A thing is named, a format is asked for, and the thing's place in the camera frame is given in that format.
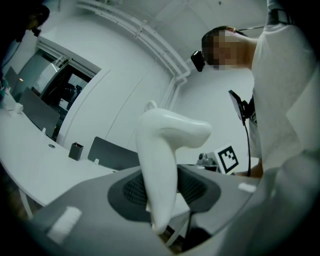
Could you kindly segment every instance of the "office room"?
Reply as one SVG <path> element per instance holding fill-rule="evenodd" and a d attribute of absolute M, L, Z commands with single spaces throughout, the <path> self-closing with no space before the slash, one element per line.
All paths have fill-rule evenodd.
<path fill-rule="evenodd" d="M 27 251 L 263 255 L 307 220 L 320 70 L 294 7 L 18 0 L 3 10 L 1 186 L 15 230 L 35 242 Z"/>

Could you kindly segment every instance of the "white wall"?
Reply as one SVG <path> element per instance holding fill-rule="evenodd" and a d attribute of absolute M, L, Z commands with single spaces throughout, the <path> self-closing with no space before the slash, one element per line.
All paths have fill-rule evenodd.
<path fill-rule="evenodd" d="M 188 83 L 179 92 L 174 111 L 209 122 L 212 134 L 201 148 L 179 149 L 176 153 L 178 163 L 195 164 L 200 153 L 212 152 L 231 143 L 239 161 L 235 171 L 248 169 L 246 131 L 228 91 L 233 90 L 242 100 L 249 102 L 253 85 L 254 78 L 248 69 L 216 71 L 207 66 L 201 73 L 197 72 L 188 78 Z M 257 162 L 256 158 L 252 158 L 251 166 Z"/>
<path fill-rule="evenodd" d="M 148 101 L 160 104 L 171 80 L 155 56 L 95 14 L 72 17 L 41 36 L 101 68 L 69 110 L 57 142 L 66 149 L 83 145 L 82 158 L 96 136 L 136 150 L 136 122 Z"/>

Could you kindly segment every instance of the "white panel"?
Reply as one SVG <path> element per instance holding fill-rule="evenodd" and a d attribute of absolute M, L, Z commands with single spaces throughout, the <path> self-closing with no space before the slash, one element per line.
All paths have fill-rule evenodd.
<path fill-rule="evenodd" d="M 107 141 L 127 148 L 130 139 L 135 140 L 132 134 L 147 102 L 154 100 L 159 105 L 170 83 L 169 77 L 164 79 L 163 76 L 163 70 L 155 63 L 120 110 L 106 137 Z"/>
<path fill-rule="evenodd" d="M 174 108 L 178 114 L 207 121 L 212 134 L 197 149 L 181 148 L 177 151 L 179 164 L 195 164 L 200 153 L 209 153 L 230 143 L 237 153 L 239 165 L 235 171 L 248 170 L 247 135 L 239 120 L 228 91 L 233 90 L 242 100 L 249 102 L 254 79 L 248 69 L 215 71 L 210 67 L 189 78 L 181 88 Z M 251 165 L 257 163 L 252 158 Z"/>

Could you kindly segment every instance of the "ceiling rail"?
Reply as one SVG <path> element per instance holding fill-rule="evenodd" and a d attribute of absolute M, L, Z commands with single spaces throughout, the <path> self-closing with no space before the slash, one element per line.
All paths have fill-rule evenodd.
<path fill-rule="evenodd" d="M 90 10 L 95 12 L 97 15 L 109 19 L 110 21 L 129 31 L 134 35 L 135 38 L 140 39 L 171 71 L 171 73 L 175 76 L 175 81 L 182 80 L 190 75 L 191 70 L 187 63 L 181 58 L 176 50 L 173 49 L 172 46 L 156 31 L 147 25 L 145 21 L 141 21 L 129 13 L 96 0 L 78 0 L 77 7 Z M 179 66 L 182 66 L 185 71 L 182 72 Z"/>

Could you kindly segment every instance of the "ceiling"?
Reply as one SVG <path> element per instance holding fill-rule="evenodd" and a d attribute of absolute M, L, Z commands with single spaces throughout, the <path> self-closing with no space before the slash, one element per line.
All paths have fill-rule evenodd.
<path fill-rule="evenodd" d="M 154 28 L 183 59 L 201 48 L 201 38 L 218 26 L 246 29 L 264 25 L 267 0 L 108 0 Z M 261 29 L 245 31 L 258 37 Z"/>

